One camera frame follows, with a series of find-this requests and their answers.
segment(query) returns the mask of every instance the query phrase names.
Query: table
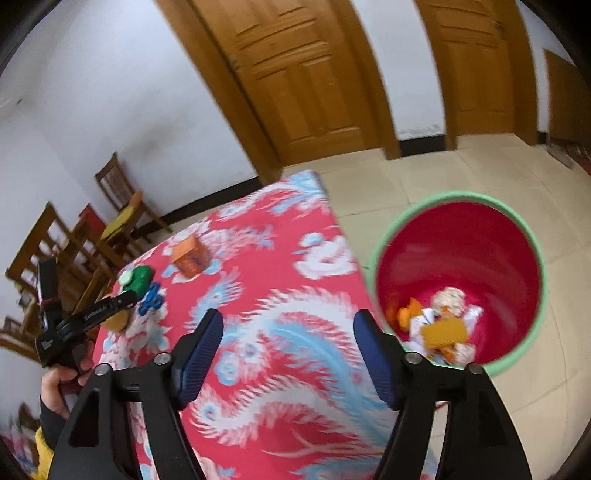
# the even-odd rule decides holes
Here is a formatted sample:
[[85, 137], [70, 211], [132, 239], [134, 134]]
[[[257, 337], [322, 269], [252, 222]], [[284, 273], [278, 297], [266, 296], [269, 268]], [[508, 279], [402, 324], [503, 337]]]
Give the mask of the table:
[[[188, 235], [213, 258], [193, 278], [170, 264], [172, 246]], [[208, 308], [220, 310], [222, 343], [181, 413], [208, 480], [372, 477], [396, 413], [377, 397], [355, 343], [353, 315], [374, 307], [316, 174], [228, 204], [127, 268], [140, 264], [155, 270], [165, 302], [135, 315], [124, 333], [101, 331], [94, 360], [142, 365], [193, 331]], [[155, 480], [137, 404], [131, 420], [142, 475]], [[436, 467], [429, 453], [423, 480]]]

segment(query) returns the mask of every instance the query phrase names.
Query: yellow seat cushion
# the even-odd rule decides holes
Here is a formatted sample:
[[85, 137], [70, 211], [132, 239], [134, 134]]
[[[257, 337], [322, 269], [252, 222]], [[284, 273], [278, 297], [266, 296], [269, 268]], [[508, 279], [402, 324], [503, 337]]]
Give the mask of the yellow seat cushion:
[[105, 227], [103, 234], [100, 236], [102, 240], [108, 240], [112, 236], [121, 231], [135, 212], [135, 208], [131, 205], [125, 207], [119, 213], [118, 217]]

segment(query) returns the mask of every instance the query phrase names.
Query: baseboard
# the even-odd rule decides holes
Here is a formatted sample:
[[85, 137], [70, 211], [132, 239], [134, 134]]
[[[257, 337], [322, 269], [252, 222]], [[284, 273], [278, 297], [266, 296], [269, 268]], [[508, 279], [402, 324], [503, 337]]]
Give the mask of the baseboard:
[[403, 157], [421, 155], [423, 153], [441, 152], [445, 150], [445, 135], [433, 135], [431, 137], [411, 138], [402, 140], [400, 154]]
[[[250, 180], [240, 182], [236, 185], [228, 187], [227, 189], [219, 190], [218, 192], [207, 195], [199, 200], [183, 205], [182, 207], [173, 210], [172, 212], [162, 215], [162, 220], [168, 225], [185, 220], [185, 218], [192, 217], [198, 213], [205, 212], [211, 208], [219, 207], [225, 203], [238, 200], [249, 193], [255, 192], [262, 187], [261, 181], [258, 177]], [[142, 225], [134, 232], [134, 237], [139, 238], [144, 235], [149, 235], [160, 230], [160, 225], [152, 221]]]

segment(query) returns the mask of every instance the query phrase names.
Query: orange box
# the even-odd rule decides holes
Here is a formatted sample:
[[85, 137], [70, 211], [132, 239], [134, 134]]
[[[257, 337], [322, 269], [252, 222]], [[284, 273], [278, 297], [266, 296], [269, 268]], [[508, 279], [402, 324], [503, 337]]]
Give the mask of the orange box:
[[187, 278], [192, 278], [209, 266], [211, 256], [199, 238], [191, 235], [173, 247], [171, 260]]

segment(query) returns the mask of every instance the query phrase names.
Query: tiled floor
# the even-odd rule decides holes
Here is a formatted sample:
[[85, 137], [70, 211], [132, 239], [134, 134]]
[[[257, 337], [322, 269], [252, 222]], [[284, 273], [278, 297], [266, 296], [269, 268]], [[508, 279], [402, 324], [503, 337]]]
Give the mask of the tiled floor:
[[[320, 173], [333, 209], [365, 267], [387, 226], [409, 205], [446, 190], [473, 190], [516, 210], [542, 245], [550, 308], [533, 347], [493, 379], [515, 422], [535, 480], [554, 473], [591, 417], [591, 178], [514, 135], [473, 135], [459, 149], [387, 161], [381, 151], [286, 169]], [[176, 224], [175, 231], [205, 216]], [[431, 445], [440, 451], [444, 410]]]

